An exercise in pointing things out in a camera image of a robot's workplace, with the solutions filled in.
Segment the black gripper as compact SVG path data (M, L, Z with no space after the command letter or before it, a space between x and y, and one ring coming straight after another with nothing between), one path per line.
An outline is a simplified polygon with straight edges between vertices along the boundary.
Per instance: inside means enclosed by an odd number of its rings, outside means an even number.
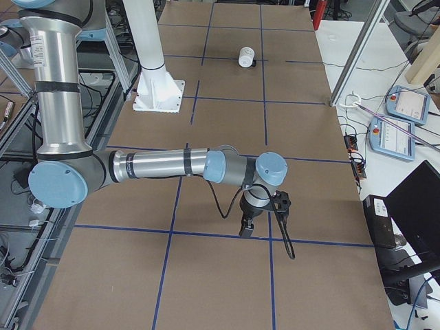
M240 237L251 237L254 231L253 218L259 216L269 203L269 198L255 197L250 190L246 190L239 202L242 211Z

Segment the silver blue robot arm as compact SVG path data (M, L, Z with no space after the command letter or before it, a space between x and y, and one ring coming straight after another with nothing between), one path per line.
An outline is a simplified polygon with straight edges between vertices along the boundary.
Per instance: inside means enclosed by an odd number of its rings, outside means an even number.
M238 187L243 213L242 237L263 211L275 214L287 238L290 201L278 190L287 163L277 153L256 159L231 146L174 151L97 152L85 141L76 40L105 14L97 1L18 1L19 20L29 32L35 92L41 113L43 144L28 184L32 194L52 208L70 208L91 193L128 179L198 176L209 184Z

